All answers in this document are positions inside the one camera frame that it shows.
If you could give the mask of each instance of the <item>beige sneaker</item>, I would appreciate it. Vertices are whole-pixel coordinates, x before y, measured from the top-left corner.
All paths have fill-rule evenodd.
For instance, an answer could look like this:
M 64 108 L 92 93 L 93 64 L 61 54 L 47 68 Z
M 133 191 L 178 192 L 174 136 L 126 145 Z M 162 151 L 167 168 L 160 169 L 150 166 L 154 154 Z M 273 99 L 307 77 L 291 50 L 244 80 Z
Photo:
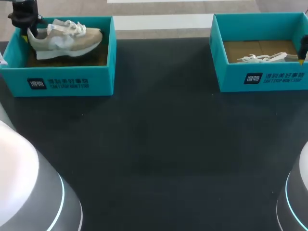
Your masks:
M 103 39 L 99 29 L 88 30 L 84 25 L 73 22 L 69 26 L 48 24 L 46 29 L 38 29 L 36 38 L 30 29 L 27 33 L 38 60 L 81 56 L 95 49 Z

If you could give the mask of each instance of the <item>teal shoe box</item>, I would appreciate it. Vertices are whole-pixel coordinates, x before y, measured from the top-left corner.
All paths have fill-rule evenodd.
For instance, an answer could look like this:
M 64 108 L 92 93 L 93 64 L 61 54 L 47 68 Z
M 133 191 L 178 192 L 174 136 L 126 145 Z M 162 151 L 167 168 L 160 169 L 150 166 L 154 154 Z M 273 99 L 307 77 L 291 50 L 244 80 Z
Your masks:
M 52 23 L 54 18 L 44 18 Z M 14 97 L 111 96 L 116 69 L 116 32 L 112 17 L 59 17 L 62 21 L 80 22 L 104 32 L 102 43 L 108 44 L 106 66 L 31 67 L 27 68 L 29 45 L 14 32 L 3 55 L 8 66 L 1 66 L 8 88 Z
M 307 90 L 308 62 L 229 63 L 224 47 L 226 41 L 291 40 L 298 51 L 307 34 L 304 13 L 215 14 L 210 49 L 220 91 Z

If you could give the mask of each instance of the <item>dark tabletop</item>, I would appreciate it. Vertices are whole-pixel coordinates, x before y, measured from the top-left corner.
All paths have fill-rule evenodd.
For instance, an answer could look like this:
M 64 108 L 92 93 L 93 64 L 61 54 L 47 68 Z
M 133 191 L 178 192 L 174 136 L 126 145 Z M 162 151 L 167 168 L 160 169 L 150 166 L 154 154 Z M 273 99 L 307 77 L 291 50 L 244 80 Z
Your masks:
M 6 43 L 0 43 L 4 50 Z M 115 94 L 0 101 L 75 189 L 84 231 L 278 231 L 308 91 L 220 93 L 208 40 L 119 40 Z

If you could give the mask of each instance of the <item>shoe box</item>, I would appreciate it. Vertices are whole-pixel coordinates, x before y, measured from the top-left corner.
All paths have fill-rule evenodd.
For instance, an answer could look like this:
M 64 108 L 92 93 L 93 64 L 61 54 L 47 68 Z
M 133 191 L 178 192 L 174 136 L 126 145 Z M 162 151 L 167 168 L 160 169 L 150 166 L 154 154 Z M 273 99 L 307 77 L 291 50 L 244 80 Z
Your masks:
M 297 54 L 304 13 L 215 14 L 210 49 L 221 92 L 308 90 L 308 63 L 239 63 L 244 56 Z
M 8 65 L 0 67 L 14 97 L 111 96 L 116 69 L 116 32 L 112 17 L 58 17 L 80 22 L 103 32 L 102 43 L 80 57 L 38 61 L 16 28 L 3 55 Z M 54 18 L 44 18 L 52 23 Z

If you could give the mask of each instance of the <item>black mount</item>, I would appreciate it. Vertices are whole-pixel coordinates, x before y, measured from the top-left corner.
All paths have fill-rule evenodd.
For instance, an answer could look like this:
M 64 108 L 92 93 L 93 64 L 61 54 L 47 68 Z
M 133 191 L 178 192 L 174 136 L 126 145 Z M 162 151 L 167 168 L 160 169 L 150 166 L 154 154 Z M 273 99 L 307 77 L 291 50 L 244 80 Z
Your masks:
M 23 2 L 13 2 L 13 13 L 8 16 L 13 26 L 21 28 L 22 35 L 27 35 L 30 28 L 33 35 L 38 34 L 37 25 L 43 23 L 42 17 L 38 14 L 37 0 L 25 0 Z
M 308 52 L 308 35 L 303 36 L 301 39 L 301 46 L 297 53 L 298 59 L 305 60 L 306 54 Z

